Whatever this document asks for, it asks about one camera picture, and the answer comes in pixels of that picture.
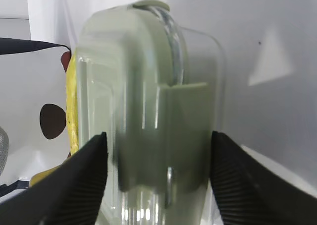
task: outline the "white fabric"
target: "white fabric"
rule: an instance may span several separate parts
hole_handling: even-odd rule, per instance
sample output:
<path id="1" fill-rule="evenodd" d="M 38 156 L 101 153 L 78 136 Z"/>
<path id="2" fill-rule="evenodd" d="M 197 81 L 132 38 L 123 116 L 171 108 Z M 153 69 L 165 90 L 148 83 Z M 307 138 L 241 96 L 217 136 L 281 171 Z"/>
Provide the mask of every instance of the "white fabric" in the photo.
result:
<path id="1" fill-rule="evenodd" d="M 136 0 L 28 0 L 32 40 L 76 46 L 84 22 L 95 12 Z"/>

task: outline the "brown spot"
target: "brown spot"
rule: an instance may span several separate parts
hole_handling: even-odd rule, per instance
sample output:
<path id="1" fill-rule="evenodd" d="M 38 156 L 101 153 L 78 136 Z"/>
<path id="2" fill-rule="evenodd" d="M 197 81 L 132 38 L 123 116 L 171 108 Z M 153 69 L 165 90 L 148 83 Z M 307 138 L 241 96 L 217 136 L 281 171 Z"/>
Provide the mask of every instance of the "brown spot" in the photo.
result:
<path id="1" fill-rule="evenodd" d="M 65 53 L 63 53 L 63 55 L 61 55 L 60 61 L 61 61 L 61 64 L 63 65 L 63 67 L 64 67 L 65 72 L 67 72 L 67 68 L 68 68 L 68 64 L 69 64 L 70 58 L 71 58 L 70 52 L 65 52 Z"/>
<path id="2" fill-rule="evenodd" d="M 47 139 L 58 137 L 66 127 L 65 111 L 57 105 L 43 105 L 40 112 L 40 126 Z"/>

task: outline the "clear plastic container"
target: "clear plastic container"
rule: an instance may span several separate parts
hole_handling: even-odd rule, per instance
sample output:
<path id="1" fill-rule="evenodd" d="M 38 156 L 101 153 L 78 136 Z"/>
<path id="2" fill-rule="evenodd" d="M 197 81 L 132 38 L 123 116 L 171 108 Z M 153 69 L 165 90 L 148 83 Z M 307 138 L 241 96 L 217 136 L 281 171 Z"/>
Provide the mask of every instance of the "clear plastic container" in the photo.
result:
<path id="1" fill-rule="evenodd" d="M 76 54 L 80 146 L 101 131 L 108 140 L 97 224 L 199 225 L 221 115 L 217 42 L 147 3 L 96 13 Z"/>

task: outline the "yellow object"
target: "yellow object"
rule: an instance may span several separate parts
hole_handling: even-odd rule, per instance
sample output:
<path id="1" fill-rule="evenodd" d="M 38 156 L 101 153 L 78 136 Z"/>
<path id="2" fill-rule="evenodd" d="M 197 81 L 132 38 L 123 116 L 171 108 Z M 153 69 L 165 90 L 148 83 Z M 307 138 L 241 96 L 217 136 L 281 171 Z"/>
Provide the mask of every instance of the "yellow object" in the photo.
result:
<path id="1" fill-rule="evenodd" d="M 70 153 L 73 155 L 79 150 L 78 141 L 78 110 L 77 110 L 77 80 L 76 80 L 76 53 L 72 56 L 66 72 L 66 120 L 70 139 Z"/>
<path id="2" fill-rule="evenodd" d="M 40 182 L 42 179 L 44 179 L 46 176 L 48 176 L 49 174 L 51 174 L 54 170 L 58 169 L 60 166 L 54 167 L 52 169 L 48 169 L 44 172 L 38 173 L 35 176 L 33 176 L 30 180 L 30 184 L 29 187 L 32 187 L 33 185 L 35 185 L 36 183 Z"/>

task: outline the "silver mesh object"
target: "silver mesh object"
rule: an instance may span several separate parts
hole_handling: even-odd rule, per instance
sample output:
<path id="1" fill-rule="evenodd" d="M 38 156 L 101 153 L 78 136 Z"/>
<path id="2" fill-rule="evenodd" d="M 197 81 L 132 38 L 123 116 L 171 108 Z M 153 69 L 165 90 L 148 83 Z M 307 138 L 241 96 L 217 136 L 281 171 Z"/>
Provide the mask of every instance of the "silver mesh object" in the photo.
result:
<path id="1" fill-rule="evenodd" d="M 3 172 L 9 150 L 9 137 L 0 127 L 0 175 Z"/>

